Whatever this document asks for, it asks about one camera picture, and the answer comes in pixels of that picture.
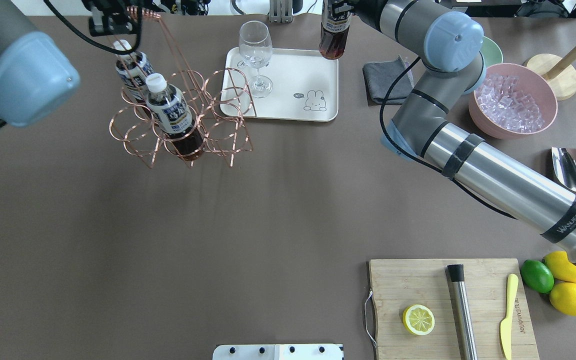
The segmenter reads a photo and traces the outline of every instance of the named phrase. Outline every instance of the gray cloth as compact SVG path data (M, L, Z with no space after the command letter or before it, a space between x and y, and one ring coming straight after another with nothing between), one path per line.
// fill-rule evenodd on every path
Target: gray cloth
M388 92L395 79L406 69L401 58L395 61L372 62L363 66L363 79L366 82L366 90L372 101L382 104L384 96ZM408 73L399 80L390 92L387 105L402 105L413 88L412 73Z

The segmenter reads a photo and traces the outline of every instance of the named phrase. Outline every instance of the glass base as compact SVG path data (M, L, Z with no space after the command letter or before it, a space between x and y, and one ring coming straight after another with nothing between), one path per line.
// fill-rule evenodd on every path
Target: glass base
M268 76L255 76L248 82L253 98L265 98L273 91L273 81Z

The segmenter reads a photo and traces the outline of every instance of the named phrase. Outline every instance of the stainless steel muddler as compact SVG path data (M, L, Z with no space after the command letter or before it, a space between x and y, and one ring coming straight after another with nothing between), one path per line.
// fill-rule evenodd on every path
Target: stainless steel muddler
M461 332L461 345L464 351L464 359L477 360L475 347L475 334L471 311L468 308L468 296L466 296L466 281L464 281L464 264L448 265L450 283L457 296L457 316L459 317L459 330Z

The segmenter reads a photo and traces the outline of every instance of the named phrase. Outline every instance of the iced tea bottle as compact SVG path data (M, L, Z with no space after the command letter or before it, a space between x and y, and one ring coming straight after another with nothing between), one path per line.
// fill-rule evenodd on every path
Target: iced tea bottle
M319 52L329 60L339 59L346 49L352 6L347 0L323 0Z
M128 50L131 48L131 44L125 39L115 41L112 46L117 50ZM126 89L134 96L137 103L146 104L146 97L148 96L146 77L154 73L148 57L141 51L134 51L128 55L117 55L117 57L115 70Z
M193 161L204 153L204 137L195 125L197 119L188 108L184 95L178 87L168 84L157 72L146 77L149 94L146 99L159 127L172 141L179 155Z

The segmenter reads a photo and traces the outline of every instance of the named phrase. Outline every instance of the metal ice scoop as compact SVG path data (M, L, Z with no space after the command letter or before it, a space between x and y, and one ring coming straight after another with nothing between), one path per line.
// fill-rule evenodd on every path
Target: metal ice scoop
M552 167L557 182L576 193L576 148L553 146L551 152Z

